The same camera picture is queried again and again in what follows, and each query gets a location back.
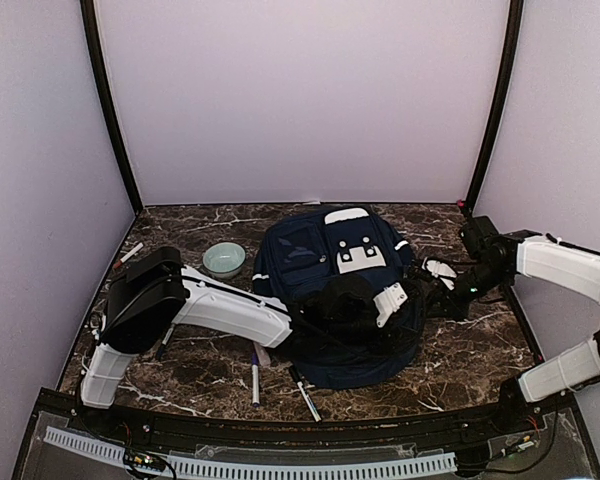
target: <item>bowl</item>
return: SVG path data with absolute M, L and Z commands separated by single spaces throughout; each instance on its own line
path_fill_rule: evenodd
M 204 252 L 202 264 L 212 277 L 228 280 L 235 277 L 244 265 L 247 254 L 237 243 L 217 243 Z

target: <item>white panel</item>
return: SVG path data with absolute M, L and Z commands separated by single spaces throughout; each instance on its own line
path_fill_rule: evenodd
M 80 2 L 0 0 L 0 479 L 132 218 Z
M 98 5 L 146 203 L 465 195 L 508 2 Z
M 600 0 L 526 2 L 501 130 L 478 205 L 504 231 L 528 228 L 600 250 Z M 600 326 L 594 302 L 521 279 L 546 356 Z M 600 458 L 600 385 L 578 394 Z

